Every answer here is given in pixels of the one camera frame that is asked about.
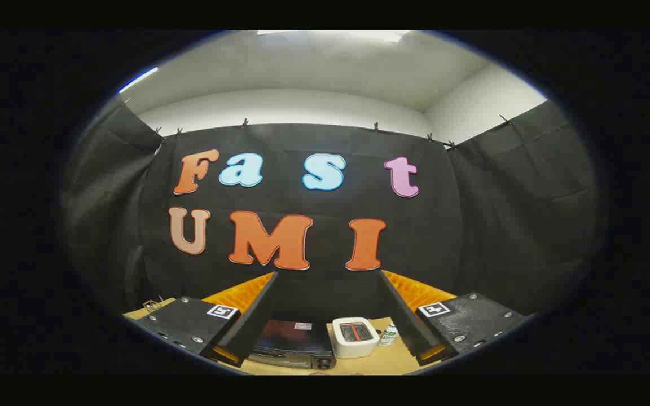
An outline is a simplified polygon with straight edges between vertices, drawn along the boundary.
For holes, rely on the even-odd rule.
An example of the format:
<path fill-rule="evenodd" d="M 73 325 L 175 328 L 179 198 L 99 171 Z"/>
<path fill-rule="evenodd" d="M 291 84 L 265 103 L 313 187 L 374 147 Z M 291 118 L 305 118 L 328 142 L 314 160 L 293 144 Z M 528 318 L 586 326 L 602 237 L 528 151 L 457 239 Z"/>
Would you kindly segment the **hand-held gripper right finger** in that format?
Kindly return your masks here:
<path fill-rule="evenodd" d="M 529 321 L 480 293 L 454 295 L 387 270 L 380 285 L 390 319 L 421 367 L 480 349 Z"/>

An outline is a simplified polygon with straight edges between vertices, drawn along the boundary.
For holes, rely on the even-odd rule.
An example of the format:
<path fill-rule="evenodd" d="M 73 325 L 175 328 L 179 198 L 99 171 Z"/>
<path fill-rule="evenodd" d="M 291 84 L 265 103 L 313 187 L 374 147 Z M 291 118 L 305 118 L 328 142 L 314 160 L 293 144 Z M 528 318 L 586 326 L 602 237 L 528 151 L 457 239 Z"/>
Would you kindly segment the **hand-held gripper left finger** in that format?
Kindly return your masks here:
<path fill-rule="evenodd" d="M 204 299 L 151 302 L 134 311 L 133 323 L 193 355 L 240 367 L 269 320 L 278 282 L 271 272 Z"/>

